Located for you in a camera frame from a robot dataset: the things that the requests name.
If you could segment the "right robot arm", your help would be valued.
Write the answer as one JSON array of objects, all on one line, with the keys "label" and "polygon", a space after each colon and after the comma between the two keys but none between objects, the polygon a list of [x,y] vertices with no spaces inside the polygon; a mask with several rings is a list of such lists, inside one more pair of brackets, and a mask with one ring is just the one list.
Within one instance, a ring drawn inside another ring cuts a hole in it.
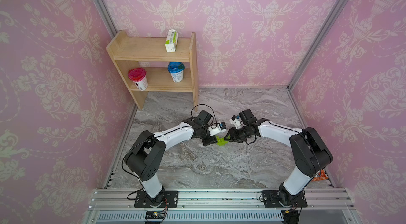
[{"label": "right robot arm", "polygon": [[291,128],[271,122],[268,119],[257,119],[247,109],[230,119],[232,128],[228,130],[225,140],[246,143],[253,137],[265,137],[283,143],[292,150],[295,168],[290,176],[280,185],[278,197],[285,206],[292,204],[303,195],[303,189],[309,182],[331,162],[333,155],[318,134],[312,128]]}]

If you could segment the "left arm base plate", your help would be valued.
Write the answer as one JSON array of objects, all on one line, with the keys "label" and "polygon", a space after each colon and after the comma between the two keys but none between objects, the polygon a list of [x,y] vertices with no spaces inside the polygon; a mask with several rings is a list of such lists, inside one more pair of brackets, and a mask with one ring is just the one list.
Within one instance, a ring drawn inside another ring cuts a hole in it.
[{"label": "left arm base plate", "polygon": [[178,199],[179,191],[162,190],[155,198],[152,198],[145,191],[138,190],[134,208],[176,208]]}]

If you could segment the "long green lego brick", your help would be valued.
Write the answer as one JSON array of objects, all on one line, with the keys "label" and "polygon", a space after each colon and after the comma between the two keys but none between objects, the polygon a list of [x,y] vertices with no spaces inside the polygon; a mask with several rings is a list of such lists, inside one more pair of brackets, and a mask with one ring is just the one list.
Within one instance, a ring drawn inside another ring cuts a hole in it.
[{"label": "long green lego brick", "polygon": [[216,139],[217,139],[217,145],[218,146],[225,146],[227,143],[228,143],[228,141],[227,140],[225,140],[224,139],[224,137],[216,137]]}]

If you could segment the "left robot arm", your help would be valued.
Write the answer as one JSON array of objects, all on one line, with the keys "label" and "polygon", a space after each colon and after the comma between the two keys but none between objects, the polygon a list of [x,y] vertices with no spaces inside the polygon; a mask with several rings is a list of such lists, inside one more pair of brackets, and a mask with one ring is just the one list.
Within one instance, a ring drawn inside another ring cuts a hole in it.
[{"label": "left robot arm", "polygon": [[122,164],[129,168],[128,174],[137,177],[149,199],[162,201],[165,189],[156,173],[167,150],[195,138],[201,139],[204,146],[217,143],[216,135],[224,132],[226,125],[224,122],[211,124],[212,119],[210,113],[202,110],[198,116],[187,118],[166,131],[151,133],[145,130],[138,136]]}]

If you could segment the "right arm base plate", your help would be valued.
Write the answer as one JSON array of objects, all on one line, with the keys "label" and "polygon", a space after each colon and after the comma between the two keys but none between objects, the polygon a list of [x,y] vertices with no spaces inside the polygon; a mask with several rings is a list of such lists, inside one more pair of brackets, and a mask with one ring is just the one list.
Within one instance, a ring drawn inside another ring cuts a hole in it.
[{"label": "right arm base plate", "polygon": [[306,208],[308,204],[305,198],[305,191],[297,195],[290,195],[288,192],[277,190],[265,190],[261,192],[259,200],[266,208]]}]

